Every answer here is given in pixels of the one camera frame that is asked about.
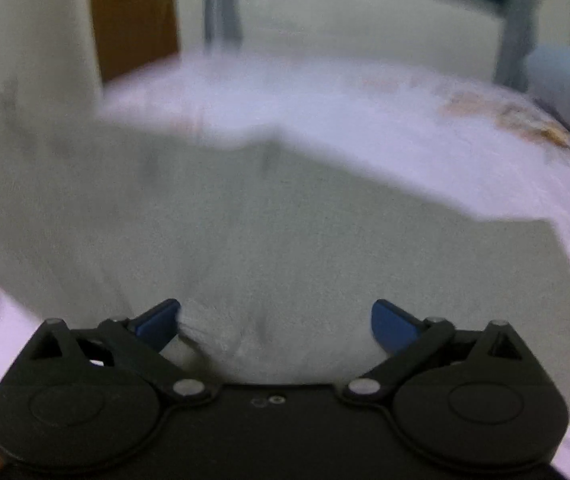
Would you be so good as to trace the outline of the grey curtain lower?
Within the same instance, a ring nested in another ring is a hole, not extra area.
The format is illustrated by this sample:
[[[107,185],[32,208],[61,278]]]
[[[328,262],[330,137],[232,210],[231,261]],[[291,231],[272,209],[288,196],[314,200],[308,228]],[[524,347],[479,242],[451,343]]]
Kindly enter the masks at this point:
[[[238,47],[242,26],[237,0],[204,0],[205,40],[209,47]]]

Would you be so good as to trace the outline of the pink floral bed sheet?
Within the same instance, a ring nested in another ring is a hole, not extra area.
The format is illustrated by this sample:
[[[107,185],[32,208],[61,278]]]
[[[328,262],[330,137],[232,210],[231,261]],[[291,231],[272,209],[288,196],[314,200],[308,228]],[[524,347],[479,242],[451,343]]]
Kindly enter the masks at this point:
[[[542,221],[570,264],[570,134],[526,96],[420,68],[196,54],[106,93],[102,113],[0,97],[19,118],[105,122],[214,148],[270,142],[477,221]],[[0,305],[0,375],[42,318]],[[570,475],[570,430],[556,463]]]

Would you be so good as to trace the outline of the brown wooden cabinet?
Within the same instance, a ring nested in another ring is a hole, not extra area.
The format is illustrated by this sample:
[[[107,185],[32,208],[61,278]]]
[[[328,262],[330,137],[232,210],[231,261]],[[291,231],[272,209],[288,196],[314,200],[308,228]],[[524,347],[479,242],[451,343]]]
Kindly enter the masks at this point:
[[[104,84],[180,52],[174,0],[90,0]]]

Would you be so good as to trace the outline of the grey curtain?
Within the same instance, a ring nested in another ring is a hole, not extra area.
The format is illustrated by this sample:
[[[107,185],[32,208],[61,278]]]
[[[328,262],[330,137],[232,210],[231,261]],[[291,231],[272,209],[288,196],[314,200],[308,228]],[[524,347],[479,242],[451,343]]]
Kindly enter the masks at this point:
[[[242,26],[237,0],[204,0],[205,40],[209,47],[238,47]]]
[[[504,0],[504,18],[494,84],[524,91],[527,87],[523,63],[535,45],[540,0]]]

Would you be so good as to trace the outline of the grey pants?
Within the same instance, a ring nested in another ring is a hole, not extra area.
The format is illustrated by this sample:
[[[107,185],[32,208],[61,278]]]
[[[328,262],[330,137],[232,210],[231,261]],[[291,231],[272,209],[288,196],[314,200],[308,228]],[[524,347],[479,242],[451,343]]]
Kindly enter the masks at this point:
[[[0,287],[90,326],[168,298],[183,344],[240,382],[344,382],[383,359],[372,304],[509,321],[570,408],[570,264],[542,221],[477,221],[282,145],[105,122],[0,126]]]

